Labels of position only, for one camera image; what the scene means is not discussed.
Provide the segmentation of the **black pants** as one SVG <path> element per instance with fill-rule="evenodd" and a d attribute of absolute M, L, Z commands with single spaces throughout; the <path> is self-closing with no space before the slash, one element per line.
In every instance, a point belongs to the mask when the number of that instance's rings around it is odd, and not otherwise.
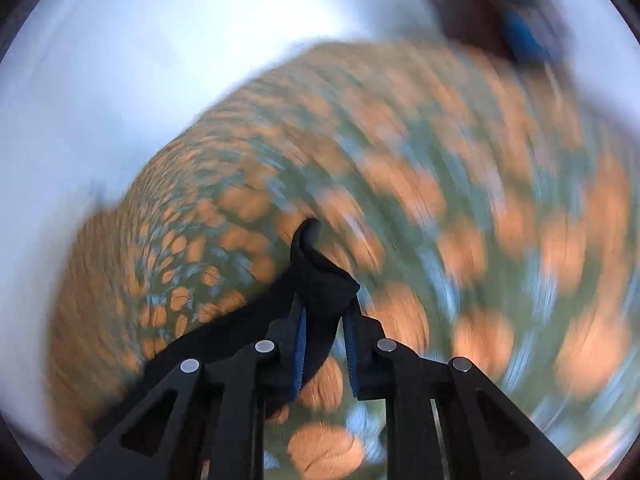
<path fill-rule="evenodd" d="M 314 248 L 319 234 L 319 220 L 304 220 L 292 239 L 290 265 L 265 292 L 239 310 L 180 336 L 154 356 L 122 402 L 108 408 L 92 425 L 96 440 L 104 439 L 181 361 L 209 363 L 230 358 L 264 338 L 272 322 L 290 314 L 295 300 L 306 311 L 304 362 L 298 373 L 300 383 L 306 385 L 328 358 L 338 322 L 360 289 L 348 272 Z"/>

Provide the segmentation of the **green orange floral bedspread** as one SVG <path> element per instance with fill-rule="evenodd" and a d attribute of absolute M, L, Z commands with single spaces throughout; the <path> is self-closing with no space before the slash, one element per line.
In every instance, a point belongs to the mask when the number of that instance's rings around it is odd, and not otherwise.
<path fill-rule="evenodd" d="M 387 336 L 466 356 L 612 477 L 639 432 L 639 142 L 557 68 L 409 41 L 244 84 L 85 221 L 49 325 L 58 450 L 82 460 L 145 364 L 263 292 L 308 218 Z"/>

